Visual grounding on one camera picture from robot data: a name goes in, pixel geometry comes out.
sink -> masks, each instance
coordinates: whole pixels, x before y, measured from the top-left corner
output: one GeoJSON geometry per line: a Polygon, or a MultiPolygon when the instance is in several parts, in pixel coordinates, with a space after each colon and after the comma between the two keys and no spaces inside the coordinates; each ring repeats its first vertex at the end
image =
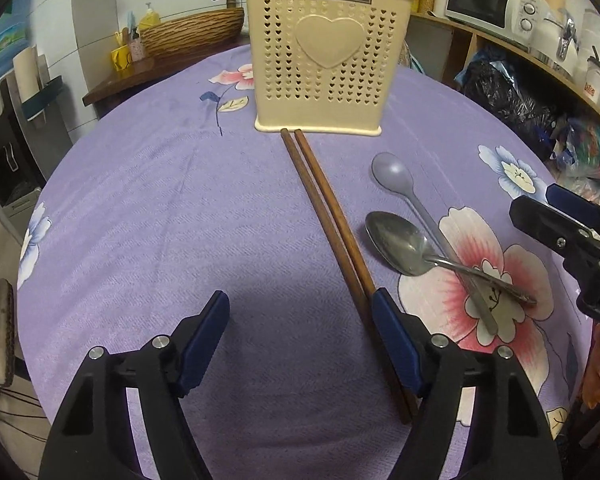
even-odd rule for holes
{"type": "Polygon", "coordinates": [[[210,10],[164,22],[141,32],[148,56],[177,54],[197,47],[224,43],[238,37],[244,25],[244,9],[210,10]]]}

heart emblem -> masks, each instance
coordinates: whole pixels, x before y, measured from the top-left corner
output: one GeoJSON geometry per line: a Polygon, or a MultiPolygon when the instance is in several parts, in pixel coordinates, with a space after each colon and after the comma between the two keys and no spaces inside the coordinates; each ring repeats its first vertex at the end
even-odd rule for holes
{"type": "Polygon", "coordinates": [[[305,16],[296,25],[302,50],[323,68],[333,68],[353,56],[365,41],[365,29],[356,20],[305,16]]]}

black plastic bag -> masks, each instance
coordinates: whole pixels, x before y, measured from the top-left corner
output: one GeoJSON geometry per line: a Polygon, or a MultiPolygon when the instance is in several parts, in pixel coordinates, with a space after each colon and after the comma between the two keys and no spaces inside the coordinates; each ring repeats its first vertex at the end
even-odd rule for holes
{"type": "Polygon", "coordinates": [[[540,160],[549,160],[555,145],[550,137],[556,110],[539,103],[511,79],[488,61],[476,60],[466,69],[462,93],[505,123],[540,160]]]}

yellow leaf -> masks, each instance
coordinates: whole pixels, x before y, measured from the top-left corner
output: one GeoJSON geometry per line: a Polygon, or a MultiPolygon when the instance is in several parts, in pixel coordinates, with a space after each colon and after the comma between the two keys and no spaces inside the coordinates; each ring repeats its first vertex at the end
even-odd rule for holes
{"type": "Polygon", "coordinates": [[[546,412],[546,418],[549,422],[549,428],[551,429],[551,436],[554,439],[558,436],[558,433],[560,433],[562,425],[566,422],[568,415],[568,410],[562,407],[546,412]]]}
{"type": "Polygon", "coordinates": [[[249,102],[249,98],[247,96],[241,97],[240,99],[231,99],[230,101],[222,104],[221,107],[218,108],[219,112],[235,112],[244,108],[249,102]]]}

spoon handle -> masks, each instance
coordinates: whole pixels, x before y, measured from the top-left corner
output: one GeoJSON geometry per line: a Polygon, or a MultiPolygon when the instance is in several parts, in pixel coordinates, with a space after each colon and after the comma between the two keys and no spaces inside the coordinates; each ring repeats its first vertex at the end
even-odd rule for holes
{"type": "MultiPolygon", "coordinates": [[[[427,231],[440,247],[442,254],[444,254],[452,262],[458,264],[461,263],[460,258],[458,258],[458,255],[449,243],[449,240],[447,240],[445,235],[442,234],[442,231],[438,227],[438,224],[431,217],[429,211],[427,211],[427,209],[422,205],[422,202],[416,196],[416,194],[412,191],[411,193],[405,194],[404,196],[405,198],[407,198],[407,200],[409,200],[411,205],[413,205],[413,208],[416,210],[416,213],[418,213],[420,218],[422,218],[422,221],[424,222],[427,231]]],[[[484,322],[484,325],[489,335],[497,335],[498,323],[493,317],[493,314],[491,313],[491,310],[489,309],[486,301],[484,301],[484,297],[478,289],[478,286],[476,285],[475,281],[465,274],[458,274],[458,278],[464,286],[464,289],[469,294],[469,297],[474,301],[474,305],[478,310],[480,318],[484,322]]]]}
{"type": "Polygon", "coordinates": [[[470,274],[475,276],[476,278],[480,278],[485,282],[491,283],[498,290],[502,290],[515,298],[516,300],[520,300],[523,303],[535,305],[538,302],[536,298],[534,298],[531,294],[527,294],[524,290],[519,288],[518,286],[511,285],[510,283],[503,282],[494,276],[490,276],[486,272],[482,272],[481,270],[475,269],[473,267],[467,267],[460,264],[455,264],[446,258],[440,258],[440,256],[426,256],[425,260],[428,262],[435,264],[440,267],[444,267],[445,269],[453,270],[455,272],[462,272],[464,274],[470,274]]]}

